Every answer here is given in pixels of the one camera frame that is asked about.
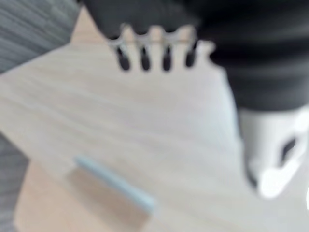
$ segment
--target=white robot part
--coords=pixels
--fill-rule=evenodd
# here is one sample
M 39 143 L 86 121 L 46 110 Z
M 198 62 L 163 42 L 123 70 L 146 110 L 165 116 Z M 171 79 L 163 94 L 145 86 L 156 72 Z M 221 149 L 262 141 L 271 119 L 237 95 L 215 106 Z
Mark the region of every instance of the white robot part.
M 238 114 L 247 177 L 260 196 L 275 198 L 304 160 L 309 108 L 284 112 L 240 109 Z

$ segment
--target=light blue stick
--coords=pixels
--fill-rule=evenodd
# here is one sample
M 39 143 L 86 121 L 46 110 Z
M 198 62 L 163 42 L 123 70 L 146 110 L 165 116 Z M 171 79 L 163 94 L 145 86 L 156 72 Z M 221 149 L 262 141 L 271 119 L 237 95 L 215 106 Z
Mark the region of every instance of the light blue stick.
M 153 212 L 156 205 L 156 200 L 149 194 L 132 186 L 108 168 L 97 164 L 95 161 L 87 157 L 78 156 L 75 158 L 75 161 L 80 167 L 84 168 L 99 179 L 104 180 L 110 187 L 121 192 L 124 196 L 136 203 L 147 213 Z

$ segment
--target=floor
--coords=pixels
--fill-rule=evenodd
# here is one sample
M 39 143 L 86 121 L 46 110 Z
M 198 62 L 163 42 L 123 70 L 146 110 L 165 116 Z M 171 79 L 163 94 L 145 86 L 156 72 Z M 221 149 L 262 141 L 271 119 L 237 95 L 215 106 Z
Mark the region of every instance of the floor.
M 67 44 L 78 13 L 75 0 L 0 0 L 0 74 Z M 0 135 L 0 232 L 15 232 L 13 214 L 26 157 Z

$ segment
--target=wooden table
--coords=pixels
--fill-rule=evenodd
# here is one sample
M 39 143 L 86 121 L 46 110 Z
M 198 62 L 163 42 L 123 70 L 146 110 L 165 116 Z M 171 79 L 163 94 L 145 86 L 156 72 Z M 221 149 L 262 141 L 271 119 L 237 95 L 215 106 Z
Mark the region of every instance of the wooden table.
M 20 232 L 305 232 L 303 166 L 274 201 L 246 184 L 224 72 L 205 55 L 174 69 L 119 70 L 100 42 L 72 43 L 0 79 L 0 130 L 32 161 L 16 211 Z M 108 167 L 157 202 L 145 212 L 74 161 Z

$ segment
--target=small blue object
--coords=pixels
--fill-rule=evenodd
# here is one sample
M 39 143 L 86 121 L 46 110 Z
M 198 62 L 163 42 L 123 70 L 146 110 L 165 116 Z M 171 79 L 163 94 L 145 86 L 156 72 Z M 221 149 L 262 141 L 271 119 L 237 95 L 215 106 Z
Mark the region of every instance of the small blue object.
M 87 157 L 78 156 L 75 158 L 75 161 L 80 167 L 84 168 L 99 179 L 104 180 L 110 187 L 124 194 L 128 199 L 136 203 L 147 213 L 153 212 L 156 200 L 149 194 L 132 186 L 108 168 L 99 165 Z

